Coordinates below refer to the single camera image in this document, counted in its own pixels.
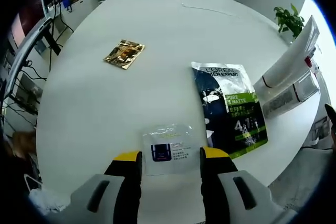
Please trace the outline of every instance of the white round table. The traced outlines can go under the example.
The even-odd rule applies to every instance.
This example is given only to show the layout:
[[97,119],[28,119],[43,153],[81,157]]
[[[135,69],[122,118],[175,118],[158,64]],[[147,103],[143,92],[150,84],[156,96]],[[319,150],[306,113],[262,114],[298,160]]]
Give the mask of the white round table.
[[[145,44],[125,71],[103,58],[121,39]],[[252,83],[287,50],[277,26],[232,0],[106,0],[65,44],[45,85],[37,155],[46,187],[70,194],[121,152],[141,150],[141,131],[194,128],[206,145],[191,61],[244,65]],[[320,96],[266,121],[268,143],[234,159],[264,185],[292,161]]]

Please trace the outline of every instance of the potted plant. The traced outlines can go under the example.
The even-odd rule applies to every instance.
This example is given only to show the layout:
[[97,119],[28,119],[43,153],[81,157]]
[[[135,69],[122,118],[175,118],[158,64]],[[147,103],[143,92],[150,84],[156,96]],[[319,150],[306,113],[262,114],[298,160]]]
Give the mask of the potted plant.
[[296,39],[303,29],[304,19],[299,16],[298,10],[293,4],[290,4],[293,14],[291,14],[287,9],[282,7],[275,7],[275,19],[278,22],[279,33],[287,42],[292,42]]

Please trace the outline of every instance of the clear plastic packet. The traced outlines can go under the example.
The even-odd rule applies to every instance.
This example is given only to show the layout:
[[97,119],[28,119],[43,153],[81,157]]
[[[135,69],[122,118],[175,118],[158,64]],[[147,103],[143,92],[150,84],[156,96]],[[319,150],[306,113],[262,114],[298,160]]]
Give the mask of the clear plastic packet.
[[147,176],[184,174],[200,169],[200,146],[193,143],[190,126],[172,124],[147,128],[142,139]]
[[242,65],[192,62],[209,147],[239,157],[267,142],[257,94]]

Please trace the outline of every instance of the gold packet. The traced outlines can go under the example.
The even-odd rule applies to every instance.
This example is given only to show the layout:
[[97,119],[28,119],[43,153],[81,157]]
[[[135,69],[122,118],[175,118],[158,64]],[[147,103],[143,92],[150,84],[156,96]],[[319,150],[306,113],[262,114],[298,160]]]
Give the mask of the gold packet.
[[127,70],[145,45],[122,39],[104,61]]

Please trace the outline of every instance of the green leaves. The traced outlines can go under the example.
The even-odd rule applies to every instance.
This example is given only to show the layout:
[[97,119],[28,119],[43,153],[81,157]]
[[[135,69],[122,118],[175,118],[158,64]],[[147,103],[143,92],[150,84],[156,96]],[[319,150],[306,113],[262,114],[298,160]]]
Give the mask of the green leaves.
[[294,14],[291,14],[287,9],[283,9],[282,7],[275,7],[275,19],[278,22],[279,33],[291,30],[293,37],[297,38],[302,31],[304,19],[298,16],[298,10],[293,4],[290,4],[290,6]]

